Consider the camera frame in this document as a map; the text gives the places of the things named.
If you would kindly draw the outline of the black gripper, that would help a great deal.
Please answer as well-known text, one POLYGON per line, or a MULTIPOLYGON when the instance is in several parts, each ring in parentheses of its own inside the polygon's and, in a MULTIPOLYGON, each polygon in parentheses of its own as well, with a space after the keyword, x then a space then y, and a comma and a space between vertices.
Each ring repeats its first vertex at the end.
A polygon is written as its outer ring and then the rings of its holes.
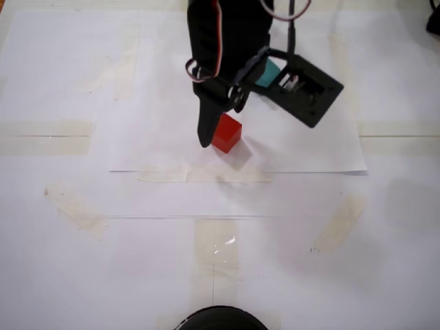
POLYGON ((263 75, 269 47, 262 47, 242 68, 220 73, 216 78, 195 82, 193 90, 199 99, 197 135, 200 145, 211 145, 223 110, 215 103, 227 103, 228 111, 242 112, 251 91, 258 89, 257 80, 263 75))

